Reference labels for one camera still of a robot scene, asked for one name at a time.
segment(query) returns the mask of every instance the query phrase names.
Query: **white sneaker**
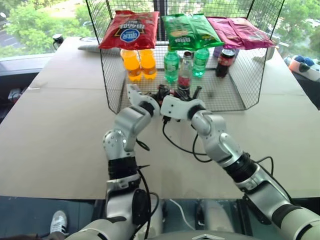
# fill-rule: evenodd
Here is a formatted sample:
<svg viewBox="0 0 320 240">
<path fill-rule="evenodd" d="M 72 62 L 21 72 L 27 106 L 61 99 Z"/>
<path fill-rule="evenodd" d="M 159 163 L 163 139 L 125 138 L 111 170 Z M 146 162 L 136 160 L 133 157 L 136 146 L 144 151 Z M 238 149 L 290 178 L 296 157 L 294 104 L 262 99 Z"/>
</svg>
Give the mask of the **white sneaker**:
<svg viewBox="0 0 320 240">
<path fill-rule="evenodd" d="M 66 214 L 61 210 L 56 211 L 52 217 L 50 233 L 60 232 L 63 235 L 67 236 L 67 226 L 68 223 Z"/>
</svg>

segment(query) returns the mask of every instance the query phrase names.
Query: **cardboard sheet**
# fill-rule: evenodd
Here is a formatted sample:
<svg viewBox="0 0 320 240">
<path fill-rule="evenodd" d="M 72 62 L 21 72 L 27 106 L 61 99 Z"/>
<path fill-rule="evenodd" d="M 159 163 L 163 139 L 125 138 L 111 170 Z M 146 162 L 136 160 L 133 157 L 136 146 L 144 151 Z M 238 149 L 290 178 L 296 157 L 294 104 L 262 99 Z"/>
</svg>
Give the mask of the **cardboard sheet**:
<svg viewBox="0 0 320 240">
<path fill-rule="evenodd" d="M 2 196 L 105 197 L 108 162 L 102 137 L 115 115 L 108 109 L 98 71 L 99 54 L 78 52 L 77 41 L 66 40 L 31 85 L 50 79 L 48 83 L 28 89 L 0 125 Z M 71 46 L 73 50 L 63 51 Z M 279 57 L 265 66 L 260 102 L 247 111 L 221 115 L 229 134 L 254 160 L 274 158 L 274 176 L 292 197 L 320 196 L 320 113 Z M 68 58 L 72 62 L 63 65 L 69 67 L 55 71 Z M 242 197 L 215 162 L 197 162 L 172 146 L 161 128 L 161 119 L 155 119 L 139 136 L 150 152 L 136 146 L 138 164 L 151 165 L 143 169 L 151 191 L 162 198 Z M 166 132 L 178 145 L 191 148 L 195 131 L 189 122 L 171 121 Z M 200 141 L 196 149 L 203 151 Z M 263 165 L 270 169 L 268 161 Z"/>
</svg>

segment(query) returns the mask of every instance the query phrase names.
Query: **red chip bag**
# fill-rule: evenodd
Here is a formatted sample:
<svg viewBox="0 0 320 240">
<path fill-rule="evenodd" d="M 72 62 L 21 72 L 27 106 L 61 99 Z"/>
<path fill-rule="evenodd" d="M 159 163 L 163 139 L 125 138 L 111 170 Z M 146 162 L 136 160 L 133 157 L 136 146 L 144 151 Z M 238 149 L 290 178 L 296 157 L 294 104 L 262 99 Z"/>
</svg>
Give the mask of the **red chip bag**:
<svg viewBox="0 0 320 240">
<path fill-rule="evenodd" d="M 115 11 L 115 17 L 107 29 L 101 49 L 126 50 L 154 49 L 157 40 L 159 12 L 134 13 Z"/>
</svg>

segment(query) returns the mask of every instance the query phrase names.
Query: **orange juice bottle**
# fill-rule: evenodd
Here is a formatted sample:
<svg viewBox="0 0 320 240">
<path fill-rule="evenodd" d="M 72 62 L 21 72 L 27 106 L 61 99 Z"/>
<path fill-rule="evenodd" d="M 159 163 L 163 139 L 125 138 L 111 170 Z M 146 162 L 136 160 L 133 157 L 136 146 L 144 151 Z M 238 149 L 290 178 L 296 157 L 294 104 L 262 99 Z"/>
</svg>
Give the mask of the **orange juice bottle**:
<svg viewBox="0 0 320 240">
<path fill-rule="evenodd" d="M 142 73 L 137 51 L 121 49 L 120 55 L 124 68 L 128 71 L 129 79 L 133 82 L 140 81 Z"/>
<path fill-rule="evenodd" d="M 157 76 L 156 59 L 152 49 L 139 50 L 141 68 L 143 75 L 148 80 L 153 80 Z"/>
</svg>

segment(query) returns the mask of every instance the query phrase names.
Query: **floor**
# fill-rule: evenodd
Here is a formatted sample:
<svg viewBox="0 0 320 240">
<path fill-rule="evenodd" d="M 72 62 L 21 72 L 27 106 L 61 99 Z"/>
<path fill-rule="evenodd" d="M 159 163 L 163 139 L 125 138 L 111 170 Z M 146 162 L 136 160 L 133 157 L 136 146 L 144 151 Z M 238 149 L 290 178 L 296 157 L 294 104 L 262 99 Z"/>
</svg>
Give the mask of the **floor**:
<svg viewBox="0 0 320 240">
<path fill-rule="evenodd" d="M 195 225 L 197 199 L 177 199 L 183 208 L 185 217 L 191 225 Z M 163 231 L 176 232 L 189 230 L 183 222 L 179 208 L 166 200 L 167 216 Z M 218 200 L 231 220 L 236 232 L 241 233 L 241 220 L 234 200 Z M 309 206 L 314 212 L 320 211 L 320 198 L 301 199 L 299 205 Z M 91 221 L 94 201 L 57 200 L 43 198 L 0 196 L 0 238 L 19 234 L 45 235 L 49 232 L 52 215 L 63 210 L 68 216 L 68 231 L 74 233 Z M 261 240 L 283 240 L 272 225 L 260 224 L 248 211 L 247 225 L 253 236 Z"/>
</svg>

